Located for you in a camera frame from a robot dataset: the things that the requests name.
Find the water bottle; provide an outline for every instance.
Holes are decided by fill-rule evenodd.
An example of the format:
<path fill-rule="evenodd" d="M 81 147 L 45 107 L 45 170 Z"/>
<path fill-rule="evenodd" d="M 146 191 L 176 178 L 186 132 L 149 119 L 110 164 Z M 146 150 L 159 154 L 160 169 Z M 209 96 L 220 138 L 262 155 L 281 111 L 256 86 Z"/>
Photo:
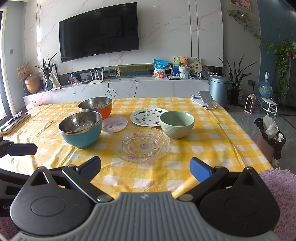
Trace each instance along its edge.
<path fill-rule="evenodd" d="M 261 106 L 261 102 L 262 102 L 262 98 L 266 98 L 266 99 L 270 99 L 270 97 L 272 96 L 272 87 L 271 85 L 268 83 L 268 77 L 269 77 L 269 73 L 266 72 L 265 73 L 265 80 L 261 81 L 258 84 L 258 89 L 257 89 L 257 104 L 259 106 Z"/>

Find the small pink plate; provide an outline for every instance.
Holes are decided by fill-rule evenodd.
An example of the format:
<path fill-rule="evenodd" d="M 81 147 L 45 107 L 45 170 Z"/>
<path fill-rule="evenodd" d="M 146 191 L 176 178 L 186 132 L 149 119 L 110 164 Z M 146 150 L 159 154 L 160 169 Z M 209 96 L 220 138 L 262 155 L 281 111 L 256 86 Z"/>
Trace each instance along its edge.
<path fill-rule="evenodd" d="M 102 130 L 114 133 L 123 130 L 128 124 L 128 120 L 121 116 L 111 116 L 103 120 Z"/>

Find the white stool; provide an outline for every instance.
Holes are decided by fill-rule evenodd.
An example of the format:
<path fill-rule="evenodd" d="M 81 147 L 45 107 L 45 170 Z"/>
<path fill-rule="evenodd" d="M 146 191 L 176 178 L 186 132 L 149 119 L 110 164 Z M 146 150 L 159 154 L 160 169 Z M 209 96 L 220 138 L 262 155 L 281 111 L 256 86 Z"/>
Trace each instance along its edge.
<path fill-rule="evenodd" d="M 268 104 L 268 109 L 265 109 L 264 107 L 262 107 L 263 103 Z M 266 110 L 268 116 L 269 116 L 269 113 L 274 114 L 274 118 L 276 118 L 277 116 L 277 104 L 273 102 L 271 99 L 262 98 L 260 109 Z"/>

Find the wall-mounted tv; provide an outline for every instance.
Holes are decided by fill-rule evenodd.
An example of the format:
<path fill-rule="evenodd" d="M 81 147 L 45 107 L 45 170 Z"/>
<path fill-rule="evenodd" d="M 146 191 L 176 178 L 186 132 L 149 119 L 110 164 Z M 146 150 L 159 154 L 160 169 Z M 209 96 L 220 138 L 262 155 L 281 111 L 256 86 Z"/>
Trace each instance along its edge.
<path fill-rule="evenodd" d="M 137 3 L 95 9 L 59 22 L 62 62 L 139 50 Z"/>

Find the teddy bear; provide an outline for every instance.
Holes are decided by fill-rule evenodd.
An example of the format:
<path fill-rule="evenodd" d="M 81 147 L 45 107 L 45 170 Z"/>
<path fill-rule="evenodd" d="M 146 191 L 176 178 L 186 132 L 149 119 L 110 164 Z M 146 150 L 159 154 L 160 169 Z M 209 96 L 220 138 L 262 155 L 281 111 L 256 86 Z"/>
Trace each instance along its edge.
<path fill-rule="evenodd" d="M 192 68 L 193 64 L 189 64 L 189 63 L 190 63 L 190 58 L 182 57 L 181 61 L 178 62 L 178 65 L 181 66 L 181 67 L 190 67 L 190 68 Z"/>

